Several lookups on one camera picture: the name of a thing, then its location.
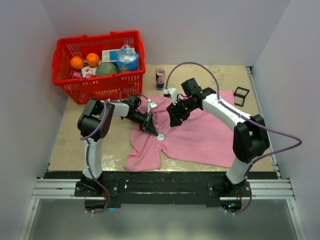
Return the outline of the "pink t-shirt garment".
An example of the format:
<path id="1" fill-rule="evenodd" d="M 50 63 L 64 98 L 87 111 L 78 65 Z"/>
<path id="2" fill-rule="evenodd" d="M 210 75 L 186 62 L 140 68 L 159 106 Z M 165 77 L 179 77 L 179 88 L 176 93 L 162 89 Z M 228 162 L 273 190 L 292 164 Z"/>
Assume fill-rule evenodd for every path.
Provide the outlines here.
<path id="1" fill-rule="evenodd" d="M 132 152 L 127 158 L 124 169 L 140 172 L 159 169 L 160 153 L 169 158 L 229 168 L 234 159 L 233 132 L 213 115 L 196 109 L 180 126 L 170 127 L 170 117 L 166 110 L 171 99 L 164 96 L 152 96 L 157 107 L 152 109 L 153 124 L 158 134 L 165 139 L 159 141 L 135 127 L 130 132 Z"/>

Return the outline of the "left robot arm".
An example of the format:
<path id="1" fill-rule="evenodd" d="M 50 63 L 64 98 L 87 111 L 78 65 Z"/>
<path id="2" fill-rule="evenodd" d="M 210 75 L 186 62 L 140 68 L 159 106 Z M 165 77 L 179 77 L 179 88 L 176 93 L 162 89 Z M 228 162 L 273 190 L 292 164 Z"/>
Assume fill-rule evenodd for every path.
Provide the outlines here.
<path id="1" fill-rule="evenodd" d="M 152 136 L 158 132 L 153 123 L 153 114 L 138 110 L 142 100 L 135 95 L 129 95 L 125 100 L 101 101 L 90 99 L 79 117 L 77 128 L 85 146 L 85 164 L 82 174 L 91 179 L 86 184 L 86 191 L 92 196 L 99 196 L 104 190 L 104 184 L 97 180 L 103 173 L 102 145 L 107 135 L 113 117 L 128 119 L 138 124 L 139 129 Z"/>

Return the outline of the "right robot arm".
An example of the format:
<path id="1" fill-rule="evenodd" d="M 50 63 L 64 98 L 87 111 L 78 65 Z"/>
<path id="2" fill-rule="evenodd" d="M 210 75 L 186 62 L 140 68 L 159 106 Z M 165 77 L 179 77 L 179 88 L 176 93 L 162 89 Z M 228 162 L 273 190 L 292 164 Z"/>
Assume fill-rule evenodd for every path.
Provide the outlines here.
<path id="1" fill-rule="evenodd" d="M 257 114 L 245 113 L 224 99 L 210 87 L 202 89 L 194 78 L 181 84 L 186 98 L 179 99 L 175 88 L 164 90 L 164 96 L 171 98 L 172 103 L 166 108 L 170 126 L 180 126 L 196 109 L 205 111 L 216 117 L 233 132 L 232 150 L 235 155 L 230 169 L 224 177 L 223 192 L 230 197 L 235 196 L 245 180 L 249 164 L 260 157 L 270 147 L 265 120 Z"/>

